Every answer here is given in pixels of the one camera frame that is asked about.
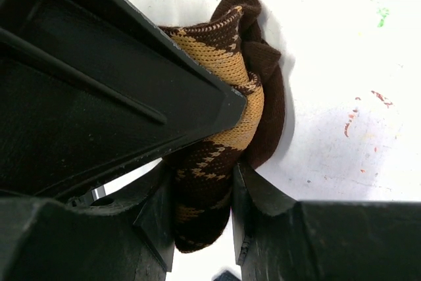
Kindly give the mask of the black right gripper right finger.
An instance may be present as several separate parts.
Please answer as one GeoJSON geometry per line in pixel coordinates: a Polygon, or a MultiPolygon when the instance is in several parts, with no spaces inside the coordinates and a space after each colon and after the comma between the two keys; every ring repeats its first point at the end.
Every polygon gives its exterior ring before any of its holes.
{"type": "Polygon", "coordinates": [[[419,280],[420,204],[297,201],[234,168],[235,261],[244,280],[419,280]]]}

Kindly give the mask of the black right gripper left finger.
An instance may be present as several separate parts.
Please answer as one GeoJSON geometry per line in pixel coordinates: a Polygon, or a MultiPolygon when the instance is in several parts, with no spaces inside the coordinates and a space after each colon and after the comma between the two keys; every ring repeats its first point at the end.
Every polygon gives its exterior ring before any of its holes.
{"type": "Polygon", "coordinates": [[[172,269],[171,170],[158,164],[91,206],[1,199],[2,280],[164,280],[172,269]]]}

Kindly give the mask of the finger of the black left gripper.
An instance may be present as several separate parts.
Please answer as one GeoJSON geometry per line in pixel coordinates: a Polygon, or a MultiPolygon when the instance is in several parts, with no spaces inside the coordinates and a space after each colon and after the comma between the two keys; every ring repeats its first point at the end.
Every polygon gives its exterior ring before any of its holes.
{"type": "Polygon", "coordinates": [[[128,0],[1,0],[1,193],[81,196],[218,130],[227,102],[128,0]]]}

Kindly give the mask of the brown argyle sock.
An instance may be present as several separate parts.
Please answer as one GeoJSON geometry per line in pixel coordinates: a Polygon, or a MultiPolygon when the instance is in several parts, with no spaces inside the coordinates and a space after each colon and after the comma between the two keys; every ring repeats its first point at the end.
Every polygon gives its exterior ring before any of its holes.
{"type": "Polygon", "coordinates": [[[260,0],[220,0],[206,22],[162,27],[237,97],[219,115],[227,124],[164,158],[173,171],[172,225],[182,253],[200,251],[220,238],[232,208],[236,164],[262,166],[284,131],[282,52],[266,40],[261,13],[260,0]]]}

